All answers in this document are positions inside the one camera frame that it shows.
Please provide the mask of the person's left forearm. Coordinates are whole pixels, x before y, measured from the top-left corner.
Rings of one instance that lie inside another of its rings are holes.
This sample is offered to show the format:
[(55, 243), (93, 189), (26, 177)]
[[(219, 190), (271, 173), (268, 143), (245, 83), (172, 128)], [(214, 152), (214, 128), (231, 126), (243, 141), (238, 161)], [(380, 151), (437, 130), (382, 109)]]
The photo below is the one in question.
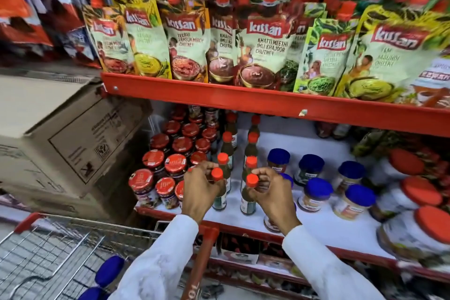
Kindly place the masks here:
[(198, 233), (194, 219), (177, 215), (129, 266), (108, 300), (172, 300)]

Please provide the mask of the group of boxed packets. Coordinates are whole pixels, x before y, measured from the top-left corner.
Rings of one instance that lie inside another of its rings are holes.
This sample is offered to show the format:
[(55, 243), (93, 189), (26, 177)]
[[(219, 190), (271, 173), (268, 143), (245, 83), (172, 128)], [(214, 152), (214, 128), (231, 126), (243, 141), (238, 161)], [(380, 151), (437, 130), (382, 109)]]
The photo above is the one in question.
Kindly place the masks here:
[(228, 269), (235, 268), (244, 280), (244, 273), (258, 274), (259, 281), (275, 279), (309, 286), (303, 274), (294, 266), (283, 248), (275, 243), (249, 237), (219, 233), (213, 244), (209, 263)]

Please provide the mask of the white red-label pouch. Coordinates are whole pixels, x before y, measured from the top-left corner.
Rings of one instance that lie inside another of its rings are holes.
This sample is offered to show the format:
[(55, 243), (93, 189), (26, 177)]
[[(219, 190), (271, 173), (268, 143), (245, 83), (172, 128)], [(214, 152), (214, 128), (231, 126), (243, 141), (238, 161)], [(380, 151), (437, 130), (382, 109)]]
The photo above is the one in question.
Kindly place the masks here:
[(395, 103), (450, 110), (450, 45), (409, 84)]

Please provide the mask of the green orange-capped sauce bottle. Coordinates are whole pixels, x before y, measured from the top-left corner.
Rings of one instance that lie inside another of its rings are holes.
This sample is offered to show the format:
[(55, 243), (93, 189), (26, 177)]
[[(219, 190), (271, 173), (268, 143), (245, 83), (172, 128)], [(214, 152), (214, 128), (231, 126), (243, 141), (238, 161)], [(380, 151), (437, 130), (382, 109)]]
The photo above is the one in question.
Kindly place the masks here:
[(241, 204), (240, 211), (247, 216), (253, 215), (256, 211), (256, 201), (254, 201), (250, 194), (250, 190), (256, 189), (259, 183), (259, 178), (256, 174), (250, 173), (246, 176), (245, 183), (241, 187)]
[(212, 207), (216, 211), (224, 210), (227, 206), (227, 180), (224, 178), (224, 172), (221, 168), (216, 167), (211, 171), (211, 183), (220, 186), (220, 191), (215, 197)]

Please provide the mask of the person's right forearm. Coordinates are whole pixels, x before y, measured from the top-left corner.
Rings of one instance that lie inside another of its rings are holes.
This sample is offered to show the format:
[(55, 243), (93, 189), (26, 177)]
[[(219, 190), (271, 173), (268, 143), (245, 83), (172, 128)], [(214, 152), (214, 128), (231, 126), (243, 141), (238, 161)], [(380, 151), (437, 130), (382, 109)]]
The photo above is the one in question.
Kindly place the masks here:
[(284, 236), (282, 247), (320, 300), (386, 300), (367, 278), (342, 262), (302, 225)]

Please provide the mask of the large orange-lidded white jar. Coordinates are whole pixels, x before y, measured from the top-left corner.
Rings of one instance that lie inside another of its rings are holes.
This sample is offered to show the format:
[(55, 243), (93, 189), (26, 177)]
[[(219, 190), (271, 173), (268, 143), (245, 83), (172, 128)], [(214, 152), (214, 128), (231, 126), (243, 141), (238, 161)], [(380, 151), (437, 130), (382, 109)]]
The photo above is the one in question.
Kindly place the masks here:
[(382, 223), (376, 238), (384, 251), (407, 262), (450, 255), (450, 213), (433, 206), (403, 211)]
[(426, 178), (410, 176), (392, 182), (377, 196), (369, 214), (382, 223), (407, 210), (421, 206), (439, 206), (443, 201), (441, 193)]
[(369, 170), (367, 180), (380, 187), (410, 176), (421, 175), (424, 162), (415, 154), (400, 148), (392, 149)]

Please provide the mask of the group of blue-lidded jars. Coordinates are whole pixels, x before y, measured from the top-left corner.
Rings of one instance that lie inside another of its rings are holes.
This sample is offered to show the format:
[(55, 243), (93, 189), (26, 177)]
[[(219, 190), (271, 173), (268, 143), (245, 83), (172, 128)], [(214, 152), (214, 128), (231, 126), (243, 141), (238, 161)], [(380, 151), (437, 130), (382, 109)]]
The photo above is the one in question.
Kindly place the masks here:
[(302, 187), (298, 198), (299, 208), (305, 212), (319, 212), (331, 195), (340, 195), (337, 212), (347, 220), (353, 220), (375, 203), (374, 192), (359, 184), (365, 174), (365, 168), (356, 161), (344, 161), (338, 168), (339, 178), (330, 183), (319, 174), (325, 161), (318, 155), (306, 154), (298, 162), (294, 177), (288, 180)]

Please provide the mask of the person's left hand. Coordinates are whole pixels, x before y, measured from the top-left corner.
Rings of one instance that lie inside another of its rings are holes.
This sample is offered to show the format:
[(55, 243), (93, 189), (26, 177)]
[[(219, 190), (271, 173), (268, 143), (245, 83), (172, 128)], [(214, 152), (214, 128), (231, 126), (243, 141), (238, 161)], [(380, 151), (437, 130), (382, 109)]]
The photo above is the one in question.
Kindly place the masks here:
[(217, 163), (203, 161), (184, 174), (184, 195), (182, 214), (200, 224), (211, 208), (214, 200), (208, 197), (208, 179), (210, 172), (219, 167)]

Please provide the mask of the row of orange-capped bottles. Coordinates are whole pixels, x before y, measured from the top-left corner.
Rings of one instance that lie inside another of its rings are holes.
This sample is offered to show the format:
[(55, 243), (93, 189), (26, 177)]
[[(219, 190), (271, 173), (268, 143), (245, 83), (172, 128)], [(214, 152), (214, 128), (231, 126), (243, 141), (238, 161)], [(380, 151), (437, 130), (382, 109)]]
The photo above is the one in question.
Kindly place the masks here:
[[(235, 147), (237, 147), (237, 131), (236, 129), (236, 115), (234, 113), (228, 113), (227, 115), (227, 128), (229, 130), (225, 131), (222, 135), (222, 147), (220, 153), (217, 155), (217, 161), (219, 168), (223, 172), (223, 177), (225, 179), (225, 190), (226, 193), (231, 191), (231, 171), (233, 169), (233, 155), (235, 153)], [(256, 143), (259, 139), (259, 134), (257, 132), (250, 132), (248, 135), (248, 143), (251, 149), (256, 149)], [(250, 171), (257, 167), (257, 149), (256, 153), (250, 152), (245, 154), (245, 167), (247, 164), (247, 158), (250, 156), (249, 168)]]

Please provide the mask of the group of red-lidded jars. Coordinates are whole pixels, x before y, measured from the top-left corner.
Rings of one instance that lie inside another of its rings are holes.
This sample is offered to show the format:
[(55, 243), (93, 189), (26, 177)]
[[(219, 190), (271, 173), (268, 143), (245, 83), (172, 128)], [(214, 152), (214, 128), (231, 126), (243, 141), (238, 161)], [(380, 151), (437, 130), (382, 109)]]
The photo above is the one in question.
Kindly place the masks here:
[(177, 106), (150, 138), (150, 149), (142, 157), (143, 168), (128, 179), (139, 205), (167, 210), (182, 208), (184, 174), (217, 151), (217, 134), (202, 121), (189, 121), (188, 108)]

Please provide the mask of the brown cardboard box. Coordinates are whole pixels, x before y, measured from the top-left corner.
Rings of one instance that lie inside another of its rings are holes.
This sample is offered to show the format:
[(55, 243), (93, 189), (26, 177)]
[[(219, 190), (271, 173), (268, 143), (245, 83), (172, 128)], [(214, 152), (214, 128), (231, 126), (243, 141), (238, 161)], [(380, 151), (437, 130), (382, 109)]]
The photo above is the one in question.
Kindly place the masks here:
[(0, 189), (33, 211), (125, 222), (151, 113), (98, 83), (0, 75)]

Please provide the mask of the red-edged white shelf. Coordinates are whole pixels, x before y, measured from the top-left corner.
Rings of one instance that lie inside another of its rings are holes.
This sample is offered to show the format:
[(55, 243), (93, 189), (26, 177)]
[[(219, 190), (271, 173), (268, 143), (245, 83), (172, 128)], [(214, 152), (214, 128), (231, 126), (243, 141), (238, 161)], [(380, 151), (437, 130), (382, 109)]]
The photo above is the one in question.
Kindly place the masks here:
[[(209, 210), (202, 224), (215, 227), (222, 233), (280, 244), (282, 235), (272, 233), (264, 226), (265, 216), (260, 207), (257, 207), (256, 213), (250, 216), (240, 211), (240, 184), (247, 133), (246, 129), (239, 129), (238, 132), (238, 149), (234, 156), (232, 171), (232, 190), (227, 196), (227, 207), (222, 211)], [(267, 163), (267, 154), (270, 149), (283, 148), (290, 150), (291, 158), (287, 173), (293, 175), (298, 161), (304, 154), (315, 154), (325, 161), (320, 177), (330, 180), (342, 162), (354, 160), (350, 154), (350, 144), (346, 141), (320, 139), (311, 126), (296, 129), (294, 134), (300, 134), (300, 136), (262, 132), (258, 144), (258, 165)], [(348, 221), (336, 216), (328, 204), (315, 214), (302, 210), (297, 210), (296, 213), (307, 231), (340, 258), (358, 260), (450, 283), (450, 267), (448, 266), (444, 266), (441, 270), (425, 269), (414, 263), (401, 263), (385, 252), (379, 246), (375, 234), (380, 223), (367, 213), (360, 215), (354, 221)]]

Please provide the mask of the small dark jar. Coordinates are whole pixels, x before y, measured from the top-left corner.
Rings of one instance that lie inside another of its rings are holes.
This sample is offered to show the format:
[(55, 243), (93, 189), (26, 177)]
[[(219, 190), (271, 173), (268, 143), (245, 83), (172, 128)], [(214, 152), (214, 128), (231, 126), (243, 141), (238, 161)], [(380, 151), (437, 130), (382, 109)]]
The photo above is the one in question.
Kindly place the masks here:
[(315, 131), (319, 138), (329, 138), (336, 126), (337, 124), (335, 123), (316, 121)]
[(351, 129), (352, 125), (350, 124), (337, 124), (331, 133), (331, 137), (338, 141), (344, 140)]

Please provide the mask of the person's right hand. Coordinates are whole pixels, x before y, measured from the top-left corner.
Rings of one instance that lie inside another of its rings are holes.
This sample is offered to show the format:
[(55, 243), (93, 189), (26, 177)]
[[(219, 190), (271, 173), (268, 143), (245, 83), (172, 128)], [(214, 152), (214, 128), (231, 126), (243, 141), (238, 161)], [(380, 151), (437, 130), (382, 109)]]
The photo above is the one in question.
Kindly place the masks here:
[(263, 182), (269, 182), (269, 188), (263, 192), (263, 200), (257, 202), (268, 218), (286, 236), (292, 229), (301, 225), (296, 216), (296, 209), (289, 180), (283, 178), (270, 167), (252, 170)]

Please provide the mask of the group of hanging red packets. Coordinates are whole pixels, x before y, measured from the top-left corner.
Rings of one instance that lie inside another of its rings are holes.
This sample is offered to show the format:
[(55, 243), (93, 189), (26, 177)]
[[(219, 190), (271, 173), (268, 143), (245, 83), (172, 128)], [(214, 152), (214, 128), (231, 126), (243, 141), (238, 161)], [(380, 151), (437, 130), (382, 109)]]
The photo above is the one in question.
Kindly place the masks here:
[(88, 0), (0, 0), (0, 66), (71, 58), (101, 68), (82, 15)]

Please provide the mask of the row of chutney spout pouches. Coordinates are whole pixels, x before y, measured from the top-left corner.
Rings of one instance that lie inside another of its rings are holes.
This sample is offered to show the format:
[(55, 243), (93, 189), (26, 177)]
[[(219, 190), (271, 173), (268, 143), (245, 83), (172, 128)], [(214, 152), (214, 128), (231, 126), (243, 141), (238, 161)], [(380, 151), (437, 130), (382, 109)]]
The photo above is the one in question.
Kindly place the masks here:
[(450, 0), (90, 0), (104, 72), (395, 103), (450, 45)]

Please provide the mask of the red metal shelf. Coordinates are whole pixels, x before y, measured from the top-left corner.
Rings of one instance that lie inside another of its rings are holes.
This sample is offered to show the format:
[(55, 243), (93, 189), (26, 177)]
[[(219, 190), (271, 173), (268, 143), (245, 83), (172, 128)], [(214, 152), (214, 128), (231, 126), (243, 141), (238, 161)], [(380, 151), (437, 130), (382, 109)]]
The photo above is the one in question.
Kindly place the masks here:
[[(111, 95), (450, 138), (450, 111), (292, 92), (101, 73)], [(307, 109), (306, 117), (298, 117)]]

